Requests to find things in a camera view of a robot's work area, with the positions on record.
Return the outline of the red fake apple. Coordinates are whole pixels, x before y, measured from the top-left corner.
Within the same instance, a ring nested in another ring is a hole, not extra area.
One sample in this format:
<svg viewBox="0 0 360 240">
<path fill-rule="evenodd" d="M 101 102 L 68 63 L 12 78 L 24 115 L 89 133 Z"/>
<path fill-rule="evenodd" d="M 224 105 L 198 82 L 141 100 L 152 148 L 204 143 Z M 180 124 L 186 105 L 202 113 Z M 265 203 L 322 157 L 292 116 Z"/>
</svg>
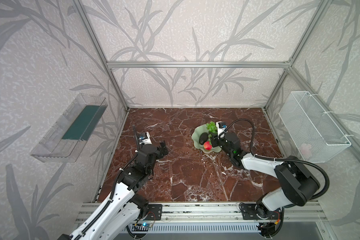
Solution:
<svg viewBox="0 0 360 240">
<path fill-rule="evenodd" d="M 203 147 L 204 147 L 204 149 L 205 149 L 206 151 L 210 151 L 210 150 L 213 148 L 213 146 L 212 146 L 212 144 L 210 143 L 210 141 L 206 141 L 206 142 L 203 144 Z"/>
</svg>

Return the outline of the dark fake avocado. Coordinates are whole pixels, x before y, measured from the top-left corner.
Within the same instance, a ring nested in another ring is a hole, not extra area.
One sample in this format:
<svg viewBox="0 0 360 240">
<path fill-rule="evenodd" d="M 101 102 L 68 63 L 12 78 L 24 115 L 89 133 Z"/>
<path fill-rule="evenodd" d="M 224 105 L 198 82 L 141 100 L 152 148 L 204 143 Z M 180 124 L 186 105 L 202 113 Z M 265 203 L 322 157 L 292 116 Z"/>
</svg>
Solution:
<svg viewBox="0 0 360 240">
<path fill-rule="evenodd" d="M 199 144 L 203 145 L 206 141 L 209 141 L 209 134 L 208 133 L 202 133 L 199 136 Z"/>
</svg>

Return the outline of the green fake grape bunch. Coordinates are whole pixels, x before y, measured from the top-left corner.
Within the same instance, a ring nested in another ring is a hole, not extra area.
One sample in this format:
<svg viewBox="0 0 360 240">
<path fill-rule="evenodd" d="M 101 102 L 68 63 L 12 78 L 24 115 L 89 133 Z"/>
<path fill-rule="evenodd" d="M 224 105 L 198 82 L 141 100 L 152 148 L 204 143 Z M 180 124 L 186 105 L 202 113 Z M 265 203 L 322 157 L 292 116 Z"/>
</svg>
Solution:
<svg viewBox="0 0 360 240">
<path fill-rule="evenodd" d="M 209 133 L 211 134 L 217 134 L 218 133 L 218 127 L 216 126 L 215 122 L 206 123 L 206 127 Z"/>
</svg>

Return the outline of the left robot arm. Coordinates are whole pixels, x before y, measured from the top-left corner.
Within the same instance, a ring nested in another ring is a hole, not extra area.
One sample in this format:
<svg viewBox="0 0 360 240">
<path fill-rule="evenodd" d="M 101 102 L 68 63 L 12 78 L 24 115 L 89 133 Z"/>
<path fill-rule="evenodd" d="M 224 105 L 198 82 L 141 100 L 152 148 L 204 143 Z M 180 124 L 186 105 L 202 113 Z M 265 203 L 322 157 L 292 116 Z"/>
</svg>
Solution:
<svg viewBox="0 0 360 240">
<path fill-rule="evenodd" d="M 149 201 L 137 194 L 154 174 L 156 160 L 169 154 L 165 142 L 157 147 L 142 143 L 134 157 L 121 168 L 111 192 L 92 215 L 60 240 L 113 240 L 132 221 L 147 216 Z"/>
</svg>

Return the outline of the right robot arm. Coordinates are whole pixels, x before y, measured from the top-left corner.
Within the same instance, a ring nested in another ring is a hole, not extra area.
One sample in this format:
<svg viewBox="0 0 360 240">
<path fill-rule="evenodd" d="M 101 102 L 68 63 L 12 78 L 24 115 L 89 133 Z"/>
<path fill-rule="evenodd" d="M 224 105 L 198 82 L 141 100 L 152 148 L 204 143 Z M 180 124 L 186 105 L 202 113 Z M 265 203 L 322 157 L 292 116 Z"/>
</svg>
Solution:
<svg viewBox="0 0 360 240">
<path fill-rule="evenodd" d="M 274 211 L 287 206 L 304 206 L 313 199 L 319 188 L 319 181 L 299 159 L 290 156 L 289 160 L 266 159 L 252 155 L 241 149 L 234 133 L 223 136 L 212 135 L 212 146 L 220 147 L 233 166 L 242 170 L 263 173 L 277 179 L 279 187 L 264 194 L 255 204 L 241 206 L 242 211 L 259 219 L 268 219 Z"/>
</svg>

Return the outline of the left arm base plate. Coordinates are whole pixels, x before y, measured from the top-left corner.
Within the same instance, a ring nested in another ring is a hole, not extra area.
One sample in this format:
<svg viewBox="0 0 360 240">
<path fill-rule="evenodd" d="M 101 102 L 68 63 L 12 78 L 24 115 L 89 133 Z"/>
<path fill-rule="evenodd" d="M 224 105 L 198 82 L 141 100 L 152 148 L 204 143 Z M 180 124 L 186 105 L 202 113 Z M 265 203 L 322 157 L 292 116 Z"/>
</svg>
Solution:
<svg viewBox="0 0 360 240">
<path fill-rule="evenodd" d="M 146 215 L 142 220 L 144 221 L 159 221 L 162 218 L 163 205 L 162 204 L 149 204 Z"/>
</svg>

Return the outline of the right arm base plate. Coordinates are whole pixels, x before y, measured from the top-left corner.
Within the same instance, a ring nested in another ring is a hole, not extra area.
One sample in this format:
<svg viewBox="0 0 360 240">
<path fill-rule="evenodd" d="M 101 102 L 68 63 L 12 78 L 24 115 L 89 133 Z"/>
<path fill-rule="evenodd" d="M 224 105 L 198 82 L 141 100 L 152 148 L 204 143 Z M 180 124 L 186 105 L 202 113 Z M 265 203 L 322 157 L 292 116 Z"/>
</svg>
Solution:
<svg viewBox="0 0 360 240">
<path fill-rule="evenodd" d="M 282 213 L 281 209 L 270 211 L 266 207 L 255 203 L 240 203 L 239 210 L 244 220 L 265 220 L 271 222 L 279 220 Z"/>
</svg>

